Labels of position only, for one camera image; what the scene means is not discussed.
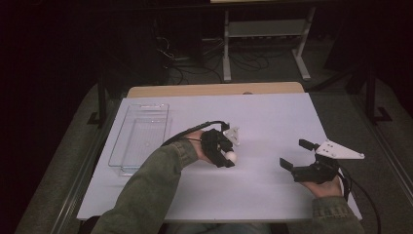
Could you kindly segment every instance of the clear plastic container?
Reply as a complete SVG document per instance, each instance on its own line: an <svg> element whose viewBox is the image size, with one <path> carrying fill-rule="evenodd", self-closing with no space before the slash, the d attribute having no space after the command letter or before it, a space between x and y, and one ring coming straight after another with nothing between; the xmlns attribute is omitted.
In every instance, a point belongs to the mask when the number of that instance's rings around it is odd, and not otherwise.
<svg viewBox="0 0 413 234"><path fill-rule="evenodd" d="M116 139L109 166L120 176L133 175L162 145L168 123L168 104L132 104Z"/></svg>

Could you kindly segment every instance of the robotic hand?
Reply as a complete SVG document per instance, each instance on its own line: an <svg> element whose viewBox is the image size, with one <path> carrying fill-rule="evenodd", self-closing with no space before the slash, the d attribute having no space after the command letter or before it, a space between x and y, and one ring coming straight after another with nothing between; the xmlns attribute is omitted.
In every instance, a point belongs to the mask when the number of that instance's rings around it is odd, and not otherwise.
<svg viewBox="0 0 413 234"><path fill-rule="evenodd" d="M201 147L205 155L217 168L234 167L237 161L237 155L234 153L233 145L240 145L238 139L239 128L236 127L230 129L230 125L222 121L205 122L171 137L169 140L165 141L162 146L168 145L183 138L185 135L206 128L212 124L221 124L221 131L211 129L201 134Z"/></svg>
<svg viewBox="0 0 413 234"><path fill-rule="evenodd" d="M291 172L295 182L324 183L339 176L345 187L344 197L347 200L350 190L347 180L339 173L340 165L337 159L363 159L364 155L331 140L326 140L322 145L319 145L300 139L298 144L308 150L314 149L316 162L307 167L294 167L291 163L280 158L280 166Z"/></svg>

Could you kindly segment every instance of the person's hand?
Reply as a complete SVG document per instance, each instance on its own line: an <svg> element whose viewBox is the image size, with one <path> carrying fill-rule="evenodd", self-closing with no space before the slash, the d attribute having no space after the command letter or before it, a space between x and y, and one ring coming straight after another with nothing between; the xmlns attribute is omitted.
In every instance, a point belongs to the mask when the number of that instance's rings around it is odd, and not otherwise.
<svg viewBox="0 0 413 234"><path fill-rule="evenodd" d="M307 187L317 198L343 196L338 176L322 184L314 182L301 182L301 184Z"/></svg>
<svg viewBox="0 0 413 234"><path fill-rule="evenodd" d="M204 160L208 163L212 163L208 157L205 155L203 148L201 147L201 134L204 131L195 131L194 133L188 134L185 137L189 139L189 141L192 143L192 145L195 148L195 151L197 152L198 159Z"/></svg>

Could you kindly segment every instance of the green jacket sleeve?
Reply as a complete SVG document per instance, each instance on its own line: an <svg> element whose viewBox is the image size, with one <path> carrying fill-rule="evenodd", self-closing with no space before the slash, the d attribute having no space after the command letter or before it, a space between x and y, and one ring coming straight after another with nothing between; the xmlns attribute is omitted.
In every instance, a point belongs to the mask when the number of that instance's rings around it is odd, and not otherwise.
<svg viewBox="0 0 413 234"><path fill-rule="evenodd" d="M364 230L343 197L313 200L313 233L361 234Z"/></svg>
<svg viewBox="0 0 413 234"><path fill-rule="evenodd" d="M182 169L197 160L189 140L155 150L125 185L115 207L100 217L93 233L158 233Z"/></svg>

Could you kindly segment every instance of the white table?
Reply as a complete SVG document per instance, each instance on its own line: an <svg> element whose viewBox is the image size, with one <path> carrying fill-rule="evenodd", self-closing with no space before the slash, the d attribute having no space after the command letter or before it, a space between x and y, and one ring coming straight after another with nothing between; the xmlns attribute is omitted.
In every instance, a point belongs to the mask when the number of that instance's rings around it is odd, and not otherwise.
<svg viewBox="0 0 413 234"><path fill-rule="evenodd" d="M293 181L279 160L283 157L294 166L308 166L315 161L314 152L300 147L298 139L323 142L327 137L308 94L263 94L125 98L79 219L113 208L129 179L119 176L108 161L128 105L142 103L169 104L170 137L206 121L221 120L240 127L241 145L234 148L236 167L218 169L200 161L185 168L166 222L288 222L312 217L313 195ZM352 196L349 205L361 218Z"/></svg>

